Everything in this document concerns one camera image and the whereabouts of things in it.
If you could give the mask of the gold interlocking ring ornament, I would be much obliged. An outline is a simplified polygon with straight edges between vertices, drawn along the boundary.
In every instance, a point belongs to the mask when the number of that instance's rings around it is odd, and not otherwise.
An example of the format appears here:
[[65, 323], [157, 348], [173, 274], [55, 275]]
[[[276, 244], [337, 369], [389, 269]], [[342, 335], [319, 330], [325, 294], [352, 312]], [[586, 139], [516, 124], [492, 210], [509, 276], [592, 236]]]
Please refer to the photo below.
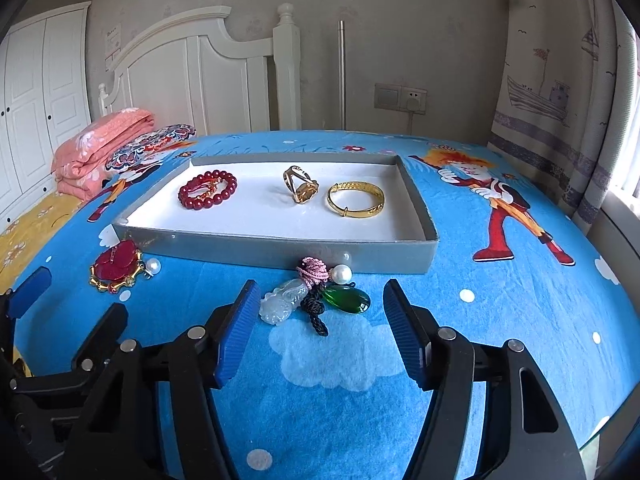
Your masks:
[[296, 205], [308, 203], [319, 192], [319, 183], [299, 166], [289, 166], [283, 181]]

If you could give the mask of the yellow floral bedsheet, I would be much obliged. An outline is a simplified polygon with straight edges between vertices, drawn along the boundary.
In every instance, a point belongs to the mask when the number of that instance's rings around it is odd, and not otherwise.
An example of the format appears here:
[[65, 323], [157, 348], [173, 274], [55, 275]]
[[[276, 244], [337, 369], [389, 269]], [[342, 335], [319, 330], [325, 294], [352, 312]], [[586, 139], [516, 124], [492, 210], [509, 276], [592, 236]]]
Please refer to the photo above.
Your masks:
[[1, 291], [11, 288], [26, 266], [82, 205], [78, 198], [53, 193], [16, 219], [0, 237]]

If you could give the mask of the red flat pendant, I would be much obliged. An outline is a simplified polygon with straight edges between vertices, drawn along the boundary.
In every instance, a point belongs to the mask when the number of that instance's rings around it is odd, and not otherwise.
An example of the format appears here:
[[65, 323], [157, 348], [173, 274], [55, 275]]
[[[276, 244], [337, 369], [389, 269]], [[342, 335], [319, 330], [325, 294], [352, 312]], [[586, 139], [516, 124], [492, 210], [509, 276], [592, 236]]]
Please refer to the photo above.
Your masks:
[[93, 265], [93, 275], [100, 281], [117, 282], [137, 269], [138, 248], [132, 240], [123, 240], [102, 252]]

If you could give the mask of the white pearl bead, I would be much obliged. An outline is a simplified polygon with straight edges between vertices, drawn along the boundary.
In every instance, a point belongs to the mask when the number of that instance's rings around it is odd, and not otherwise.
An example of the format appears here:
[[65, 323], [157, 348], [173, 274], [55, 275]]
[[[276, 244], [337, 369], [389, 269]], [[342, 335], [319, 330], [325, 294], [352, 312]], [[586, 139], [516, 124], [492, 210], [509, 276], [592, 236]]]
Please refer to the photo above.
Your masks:
[[160, 260], [157, 258], [149, 258], [145, 261], [145, 273], [149, 276], [159, 274], [160, 270], [162, 270], [162, 265], [160, 264]]
[[339, 285], [346, 285], [352, 281], [352, 269], [347, 264], [337, 264], [329, 270], [330, 280]]

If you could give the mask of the folded pink floral quilt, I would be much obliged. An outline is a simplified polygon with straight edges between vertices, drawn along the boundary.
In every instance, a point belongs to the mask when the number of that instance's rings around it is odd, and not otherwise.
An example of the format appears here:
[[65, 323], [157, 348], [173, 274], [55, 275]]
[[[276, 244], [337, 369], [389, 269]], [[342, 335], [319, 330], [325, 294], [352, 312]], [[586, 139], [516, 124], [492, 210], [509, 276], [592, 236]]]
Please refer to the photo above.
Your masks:
[[102, 182], [110, 176], [107, 159], [116, 150], [143, 133], [154, 130], [154, 115], [148, 110], [128, 107], [107, 114], [63, 142], [51, 164], [58, 194], [88, 202], [95, 198]]

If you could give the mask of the patterned round cushion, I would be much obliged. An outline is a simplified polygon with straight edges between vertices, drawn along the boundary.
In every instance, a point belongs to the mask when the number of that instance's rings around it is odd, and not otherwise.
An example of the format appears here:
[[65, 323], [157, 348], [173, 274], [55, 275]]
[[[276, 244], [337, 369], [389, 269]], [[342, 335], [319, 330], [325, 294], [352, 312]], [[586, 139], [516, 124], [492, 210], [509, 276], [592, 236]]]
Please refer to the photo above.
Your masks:
[[105, 169], [117, 172], [128, 170], [156, 154], [191, 145], [194, 136], [196, 129], [185, 124], [170, 125], [140, 134], [114, 151], [106, 160]]

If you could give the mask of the blue cartoon print tablecloth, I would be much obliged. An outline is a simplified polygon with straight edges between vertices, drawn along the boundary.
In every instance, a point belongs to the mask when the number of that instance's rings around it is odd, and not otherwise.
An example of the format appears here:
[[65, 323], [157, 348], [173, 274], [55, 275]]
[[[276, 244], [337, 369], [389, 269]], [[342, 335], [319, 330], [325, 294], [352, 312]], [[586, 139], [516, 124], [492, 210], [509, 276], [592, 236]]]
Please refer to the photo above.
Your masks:
[[[407, 296], [439, 321], [484, 344], [523, 341], [550, 382], [572, 435], [584, 443], [623, 404], [639, 380], [639, 321], [622, 285], [564, 212], [503, 156], [487, 148], [408, 136], [267, 132], [206, 136], [153, 158], [149, 177], [91, 219], [80, 206], [18, 276], [37, 266], [51, 288], [17, 324], [17, 349], [35, 374], [59, 372], [112, 295], [89, 284], [89, 266], [113, 243], [110, 224], [134, 200], [193, 156], [262, 153], [397, 155], [425, 200], [439, 236], [427, 272], [404, 275]], [[480, 159], [506, 182], [534, 219], [573, 259], [555, 256], [515, 219], [503, 225], [512, 258], [476, 261], [489, 244], [484, 195], [442, 180], [425, 165], [434, 150]], [[358, 274], [371, 298], [363, 314], [327, 308], [326, 336], [295, 313], [258, 324], [238, 376], [215, 396], [232, 457], [245, 479], [397, 479], [408, 464], [428, 395], [401, 365], [386, 321], [385, 276]]]

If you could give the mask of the green glass pendant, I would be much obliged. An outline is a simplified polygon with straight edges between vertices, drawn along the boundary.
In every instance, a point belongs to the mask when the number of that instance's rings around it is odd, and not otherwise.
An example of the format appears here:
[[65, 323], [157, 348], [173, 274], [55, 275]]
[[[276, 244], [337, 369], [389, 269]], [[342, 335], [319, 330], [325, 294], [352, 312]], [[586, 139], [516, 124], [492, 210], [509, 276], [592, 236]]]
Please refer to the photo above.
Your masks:
[[321, 296], [330, 306], [351, 314], [366, 312], [371, 305], [369, 295], [354, 283], [326, 285], [321, 289]]

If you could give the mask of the white wardrobe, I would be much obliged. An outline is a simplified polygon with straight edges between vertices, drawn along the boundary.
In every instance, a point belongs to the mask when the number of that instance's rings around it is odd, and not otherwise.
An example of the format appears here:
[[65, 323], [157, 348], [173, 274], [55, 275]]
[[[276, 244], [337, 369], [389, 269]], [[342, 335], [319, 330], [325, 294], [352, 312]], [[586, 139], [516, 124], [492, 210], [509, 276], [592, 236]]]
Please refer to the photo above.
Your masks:
[[1, 229], [55, 191], [55, 151], [91, 122], [88, 1], [10, 27], [1, 41]]

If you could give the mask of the grey shallow cardboard tray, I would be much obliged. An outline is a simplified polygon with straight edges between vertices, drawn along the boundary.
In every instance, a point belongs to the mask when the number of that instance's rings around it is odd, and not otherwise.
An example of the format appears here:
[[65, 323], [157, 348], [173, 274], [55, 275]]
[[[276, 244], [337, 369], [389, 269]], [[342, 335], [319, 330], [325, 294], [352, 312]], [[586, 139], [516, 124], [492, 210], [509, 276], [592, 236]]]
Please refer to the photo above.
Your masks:
[[[299, 166], [319, 183], [308, 203], [296, 205], [283, 173]], [[222, 204], [189, 210], [181, 185], [207, 170], [227, 170], [239, 187]], [[385, 206], [369, 219], [343, 218], [326, 203], [331, 185], [370, 182]], [[291, 269], [306, 256], [356, 273], [423, 274], [439, 236], [418, 187], [397, 155], [262, 153], [193, 157], [154, 183], [112, 222], [152, 254], [216, 263]]]

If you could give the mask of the white wooden headboard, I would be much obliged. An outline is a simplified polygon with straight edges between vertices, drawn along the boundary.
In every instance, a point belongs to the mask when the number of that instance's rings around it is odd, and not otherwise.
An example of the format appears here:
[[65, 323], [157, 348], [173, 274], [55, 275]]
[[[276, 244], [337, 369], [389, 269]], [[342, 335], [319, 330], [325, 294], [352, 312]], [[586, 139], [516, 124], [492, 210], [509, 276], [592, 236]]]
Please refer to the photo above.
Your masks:
[[278, 7], [268, 38], [233, 39], [230, 6], [164, 18], [120, 50], [99, 86], [99, 111], [149, 110], [157, 126], [189, 124], [200, 136], [298, 130], [300, 31], [294, 6]]

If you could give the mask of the ship print curtain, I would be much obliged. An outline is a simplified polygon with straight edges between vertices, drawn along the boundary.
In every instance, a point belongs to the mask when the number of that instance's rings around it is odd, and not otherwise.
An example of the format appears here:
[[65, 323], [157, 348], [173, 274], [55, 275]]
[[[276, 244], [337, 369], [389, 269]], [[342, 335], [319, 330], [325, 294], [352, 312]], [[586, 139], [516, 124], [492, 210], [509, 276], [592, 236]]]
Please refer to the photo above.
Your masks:
[[589, 232], [636, 95], [637, 35], [616, 0], [509, 0], [488, 146]]

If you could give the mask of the white charger plug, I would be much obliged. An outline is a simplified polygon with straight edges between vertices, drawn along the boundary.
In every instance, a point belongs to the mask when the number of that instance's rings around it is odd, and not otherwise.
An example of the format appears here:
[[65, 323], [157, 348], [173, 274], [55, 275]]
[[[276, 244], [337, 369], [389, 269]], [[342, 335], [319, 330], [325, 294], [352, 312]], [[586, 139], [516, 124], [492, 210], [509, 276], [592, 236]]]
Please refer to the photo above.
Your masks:
[[405, 102], [405, 111], [410, 114], [424, 115], [426, 110], [426, 97], [424, 94], [409, 92]]

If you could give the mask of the silver metal pole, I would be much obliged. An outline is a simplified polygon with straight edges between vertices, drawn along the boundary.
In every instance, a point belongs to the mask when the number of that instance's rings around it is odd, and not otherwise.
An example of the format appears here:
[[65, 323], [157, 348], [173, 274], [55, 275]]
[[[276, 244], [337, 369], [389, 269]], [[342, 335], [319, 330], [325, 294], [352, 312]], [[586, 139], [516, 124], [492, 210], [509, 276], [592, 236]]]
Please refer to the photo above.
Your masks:
[[346, 35], [344, 20], [338, 21], [337, 27], [337, 71], [338, 71], [338, 119], [340, 129], [347, 128], [346, 103]]

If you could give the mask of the paper notice on wall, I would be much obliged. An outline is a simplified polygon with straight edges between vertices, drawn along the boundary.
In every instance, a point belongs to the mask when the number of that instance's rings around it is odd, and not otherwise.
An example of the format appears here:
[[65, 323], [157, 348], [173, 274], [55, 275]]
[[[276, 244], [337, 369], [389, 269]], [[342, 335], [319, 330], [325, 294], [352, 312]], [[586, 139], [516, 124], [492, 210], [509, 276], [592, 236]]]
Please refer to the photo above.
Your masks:
[[122, 26], [119, 23], [110, 28], [104, 37], [105, 40], [105, 70], [112, 69], [117, 55], [122, 50]]

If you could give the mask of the grey wall socket panel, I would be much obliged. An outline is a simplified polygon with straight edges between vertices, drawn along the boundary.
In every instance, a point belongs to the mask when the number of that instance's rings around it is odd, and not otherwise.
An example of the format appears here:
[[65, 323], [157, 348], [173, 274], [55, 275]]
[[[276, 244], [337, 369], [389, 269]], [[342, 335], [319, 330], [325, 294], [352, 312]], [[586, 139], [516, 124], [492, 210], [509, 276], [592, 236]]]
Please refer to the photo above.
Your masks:
[[427, 91], [424, 89], [398, 86], [397, 84], [375, 84], [374, 107], [380, 110], [408, 113], [405, 111], [405, 102], [409, 92], [421, 93], [427, 98]]

